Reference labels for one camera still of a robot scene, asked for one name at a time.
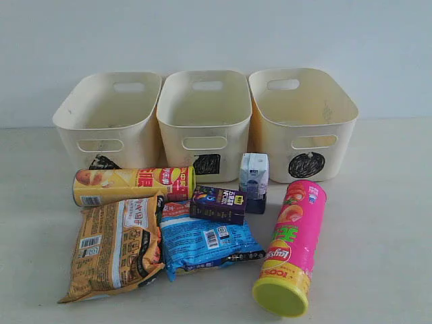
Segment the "right cream plastic bin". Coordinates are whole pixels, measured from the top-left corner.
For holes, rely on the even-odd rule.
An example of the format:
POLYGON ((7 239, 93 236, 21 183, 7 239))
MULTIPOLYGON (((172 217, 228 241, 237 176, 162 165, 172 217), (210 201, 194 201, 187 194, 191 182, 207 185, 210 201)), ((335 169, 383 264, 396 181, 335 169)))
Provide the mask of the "right cream plastic bin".
POLYGON ((322 182, 340 171, 358 108, 327 73, 313 68, 261 70, 248 78, 250 143, 269 160, 274 182, 322 182))

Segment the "middle cream plastic bin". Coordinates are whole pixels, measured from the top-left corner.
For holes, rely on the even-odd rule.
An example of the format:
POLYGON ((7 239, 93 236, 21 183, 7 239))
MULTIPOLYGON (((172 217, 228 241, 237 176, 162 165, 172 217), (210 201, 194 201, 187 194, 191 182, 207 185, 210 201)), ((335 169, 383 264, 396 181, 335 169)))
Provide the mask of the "middle cream plastic bin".
POLYGON ((168 166, 192 166, 198 183, 236 180, 248 148, 251 117, 248 80, 240 72, 168 76, 157 107, 168 166))

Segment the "left cream plastic bin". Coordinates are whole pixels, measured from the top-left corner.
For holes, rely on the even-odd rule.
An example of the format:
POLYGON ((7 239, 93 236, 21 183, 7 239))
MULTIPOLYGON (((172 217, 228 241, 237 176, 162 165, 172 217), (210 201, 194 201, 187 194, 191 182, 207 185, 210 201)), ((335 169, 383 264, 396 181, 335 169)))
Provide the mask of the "left cream plastic bin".
POLYGON ((109 72, 82 79, 53 115, 75 169, 156 166, 161 134, 156 118, 162 77, 109 72))

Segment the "pink Lays chips can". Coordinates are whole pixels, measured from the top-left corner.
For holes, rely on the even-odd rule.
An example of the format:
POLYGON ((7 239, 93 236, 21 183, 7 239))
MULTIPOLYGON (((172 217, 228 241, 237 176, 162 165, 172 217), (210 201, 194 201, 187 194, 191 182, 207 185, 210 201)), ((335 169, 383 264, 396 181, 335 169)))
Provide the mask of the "pink Lays chips can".
POLYGON ((308 310, 308 291, 327 195, 315 182, 292 182, 279 212, 252 295, 280 317, 308 310))

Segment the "purple drink carton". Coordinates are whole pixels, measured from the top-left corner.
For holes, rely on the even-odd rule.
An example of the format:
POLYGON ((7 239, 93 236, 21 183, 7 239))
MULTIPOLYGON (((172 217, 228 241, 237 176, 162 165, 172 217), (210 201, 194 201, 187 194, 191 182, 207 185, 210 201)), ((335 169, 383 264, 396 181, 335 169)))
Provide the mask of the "purple drink carton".
POLYGON ((190 201, 191 218, 243 225, 246 213, 246 196, 243 192, 197 186, 190 201))

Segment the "white blue milk carton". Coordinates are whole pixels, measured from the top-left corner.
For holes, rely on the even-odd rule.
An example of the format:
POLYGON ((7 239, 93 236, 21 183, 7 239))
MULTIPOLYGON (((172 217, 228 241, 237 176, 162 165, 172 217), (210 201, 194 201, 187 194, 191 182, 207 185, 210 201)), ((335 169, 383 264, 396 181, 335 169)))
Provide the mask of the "white blue milk carton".
POLYGON ((246 212, 263 214, 267 203, 269 160, 267 154, 244 153, 240 163, 239 189, 246 195, 246 212))

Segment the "cream plastic bin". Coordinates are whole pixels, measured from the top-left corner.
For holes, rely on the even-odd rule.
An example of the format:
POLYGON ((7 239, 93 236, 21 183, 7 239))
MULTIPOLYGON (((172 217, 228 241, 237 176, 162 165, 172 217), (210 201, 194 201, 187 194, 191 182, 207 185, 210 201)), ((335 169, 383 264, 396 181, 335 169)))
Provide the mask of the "cream plastic bin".
POLYGON ((168 166, 192 166, 198 183, 236 180, 248 148, 251 117, 248 80, 240 72, 168 76, 157 107, 168 166))
POLYGON ((313 68, 261 70, 248 78, 250 143, 269 160, 274 182, 322 182, 340 171, 358 108, 327 73, 313 68))
POLYGON ((156 118, 162 77, 109 72, 82 79, 53 115, 75 169, 156 166, 161 134, 156 118))

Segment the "yellow chips can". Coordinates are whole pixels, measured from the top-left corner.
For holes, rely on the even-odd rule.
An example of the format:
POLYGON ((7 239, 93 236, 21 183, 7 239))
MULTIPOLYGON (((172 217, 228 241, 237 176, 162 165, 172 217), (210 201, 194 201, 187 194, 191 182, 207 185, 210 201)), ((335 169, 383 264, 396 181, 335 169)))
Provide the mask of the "yellow chips can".
POLYGON ((106 205, 129 198, 147 198, 161 193, 168 202, 192 198, 195 170, 189 167, 145 169, 81 169, 72 190, 80 207, 106 205))

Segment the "blue noodle packet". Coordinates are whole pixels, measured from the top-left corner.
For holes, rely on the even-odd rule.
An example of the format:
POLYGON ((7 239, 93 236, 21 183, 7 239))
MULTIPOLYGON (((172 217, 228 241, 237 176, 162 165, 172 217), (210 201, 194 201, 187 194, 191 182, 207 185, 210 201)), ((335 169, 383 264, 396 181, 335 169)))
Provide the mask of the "blue noodle packet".
POLYGON ((180 274, 216 269, 264 257, 249 224, 191 218, 190 203, 168 202, 160 220, 162 251, 169 281, 180 274))

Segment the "orange noodle packet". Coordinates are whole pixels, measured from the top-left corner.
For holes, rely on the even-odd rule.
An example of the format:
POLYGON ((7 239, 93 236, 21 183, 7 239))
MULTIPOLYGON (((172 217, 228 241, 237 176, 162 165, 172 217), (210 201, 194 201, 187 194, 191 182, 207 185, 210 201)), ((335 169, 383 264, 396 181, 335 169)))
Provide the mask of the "orange noodle packet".
POLYGON ((164 269, 164 197, 131 198, 82 210, 71 280, 59 303, 112 296, 151 283, 164 269))

